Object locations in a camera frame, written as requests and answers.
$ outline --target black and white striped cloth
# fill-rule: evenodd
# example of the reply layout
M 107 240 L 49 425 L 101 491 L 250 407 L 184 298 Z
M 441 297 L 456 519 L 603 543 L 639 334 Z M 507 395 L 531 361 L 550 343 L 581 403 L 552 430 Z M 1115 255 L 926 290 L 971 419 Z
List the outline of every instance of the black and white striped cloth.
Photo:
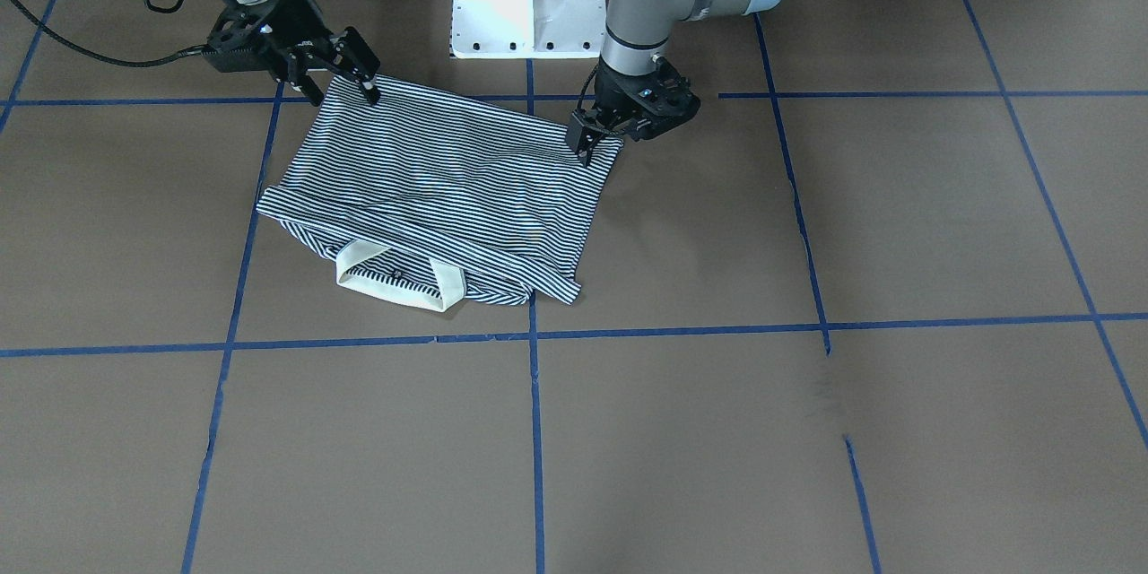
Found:
M 437 311 L 458 297 L 520 305 L 534 289 L 572 303 L 622 141 L 603 141 L 585 169 L 563 125 L 405 80 L 375 83 L 382 99 L 370 107 L 332 79 L 258 212 L 335 262 L 341 285 L 372 296 Z

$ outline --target striped fabric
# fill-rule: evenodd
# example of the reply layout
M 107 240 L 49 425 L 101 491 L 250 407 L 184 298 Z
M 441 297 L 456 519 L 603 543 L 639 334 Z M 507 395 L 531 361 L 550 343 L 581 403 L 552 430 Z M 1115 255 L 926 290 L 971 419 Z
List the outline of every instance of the striped fabric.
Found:
M 622 141 L 589 169 L 549 121 L 379 76 L 365 104 L 333 78 L 311 132 L 279 186 L 259 199 L 328 261 L 364 240 L 391 248 L 357 277 L 439 297 L 430 259 L 465 276 L 465 297 L 520 305 L 537 289 L 569 304 L 574 270 Z

